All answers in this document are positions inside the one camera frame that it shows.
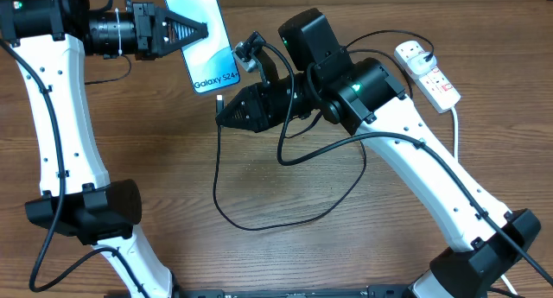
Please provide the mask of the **blue Galaxy smartphone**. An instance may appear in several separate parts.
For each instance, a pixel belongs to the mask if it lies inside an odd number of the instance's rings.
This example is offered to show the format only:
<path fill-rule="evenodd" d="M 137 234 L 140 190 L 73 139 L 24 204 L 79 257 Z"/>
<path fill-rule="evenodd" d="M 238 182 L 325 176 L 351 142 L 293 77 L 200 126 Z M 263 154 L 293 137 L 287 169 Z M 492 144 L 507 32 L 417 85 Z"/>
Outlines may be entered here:
<path fill-rule="evenodd" d="M 218 0 L 164 0 L 169 10 L 207 26 L 207 37 L 182 48 L 193 90 L 199 94 L 236 85 L 238 67 Z"/>

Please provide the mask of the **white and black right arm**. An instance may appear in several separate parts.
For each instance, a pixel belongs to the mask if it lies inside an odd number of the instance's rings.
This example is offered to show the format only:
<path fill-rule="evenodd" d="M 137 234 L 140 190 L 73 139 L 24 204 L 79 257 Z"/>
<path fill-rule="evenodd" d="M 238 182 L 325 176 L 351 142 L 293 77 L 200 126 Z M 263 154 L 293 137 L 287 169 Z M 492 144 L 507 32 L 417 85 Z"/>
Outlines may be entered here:
<path fill-rule="evenodd" d="M 284 50 L 259 33 L 234 48 L 258 83 L 219 104 L 220 128 L 262 132 L 320 111 L 372 149 L 399 175 L 437 223 L 447 249 L 405 290 L 406 297 L 485 297 L 516 262 L 529 258 L 541 225 L 487 192 L 448 152 L 418 113 L 408 80 L 378 60 L 353 61 L 327 18 L 310 9 L 278 30 Z"/>

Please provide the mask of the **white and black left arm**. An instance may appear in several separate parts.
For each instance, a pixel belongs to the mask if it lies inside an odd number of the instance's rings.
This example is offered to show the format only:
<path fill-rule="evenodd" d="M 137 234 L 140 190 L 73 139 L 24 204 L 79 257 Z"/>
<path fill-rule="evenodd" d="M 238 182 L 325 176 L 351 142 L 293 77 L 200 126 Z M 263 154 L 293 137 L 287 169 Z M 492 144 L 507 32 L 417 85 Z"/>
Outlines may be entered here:
<path fill-rule="evenodd" d="M 140 225 L 133 180 L 112 181 L 99 154 L 86 97 L 85 58 L 155 60 L 205 39 L 207 25 L 153 3 L 125 11 L 89 0 L 1 0 L 1 46 L 29 95 L 41 156 L 40 196 L 28 220 L 102 255 L 130 297 L 182 297 Z"/>

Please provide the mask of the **white charger plug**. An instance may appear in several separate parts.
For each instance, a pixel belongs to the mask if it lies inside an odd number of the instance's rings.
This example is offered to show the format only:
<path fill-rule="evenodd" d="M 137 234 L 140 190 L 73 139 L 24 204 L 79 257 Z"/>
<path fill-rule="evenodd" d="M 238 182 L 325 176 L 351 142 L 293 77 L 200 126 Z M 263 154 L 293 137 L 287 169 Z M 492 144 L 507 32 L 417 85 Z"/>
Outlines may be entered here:
<path fill-rule="evenodd" d="M 409 58 L 407 66 L 410 69 L 410 76 L 414 79 L 419 79 L 437 66 L 437 59 L 434 55 L 430 55 L 429 52 L 424 52 Z"/>

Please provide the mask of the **white power strip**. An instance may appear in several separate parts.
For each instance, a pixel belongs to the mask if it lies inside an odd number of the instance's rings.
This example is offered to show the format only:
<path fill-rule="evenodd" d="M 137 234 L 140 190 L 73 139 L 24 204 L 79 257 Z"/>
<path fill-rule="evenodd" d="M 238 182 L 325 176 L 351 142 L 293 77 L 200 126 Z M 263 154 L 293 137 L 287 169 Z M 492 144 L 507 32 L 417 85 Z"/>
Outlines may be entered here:
<path fill-rule="evenodd" d="M 410 76 L 407 60 L 424 52 L 427 51 L 417 41 L 406 41 L 396 47 L 394 56 Z M 438 66 L 419 79 L 412 79 L 439 113 L 450 111 L 461 99 L 461 95 Z"/>

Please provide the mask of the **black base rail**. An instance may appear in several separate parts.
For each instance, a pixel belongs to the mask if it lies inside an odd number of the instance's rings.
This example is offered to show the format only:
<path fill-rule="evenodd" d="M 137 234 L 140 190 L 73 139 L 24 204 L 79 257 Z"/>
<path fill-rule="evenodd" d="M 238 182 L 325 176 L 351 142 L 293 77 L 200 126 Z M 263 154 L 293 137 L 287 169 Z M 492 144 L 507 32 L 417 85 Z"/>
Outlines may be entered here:
<path fill-rule="evenodd" d="M 180 298 L 402 298 L 407 297 L 407 284 L 379 284 L 366 288 L 331 288 L 298 290 L 261 290 L 225 292 L 222 289 L 183 290 L 173 297 Z"/>

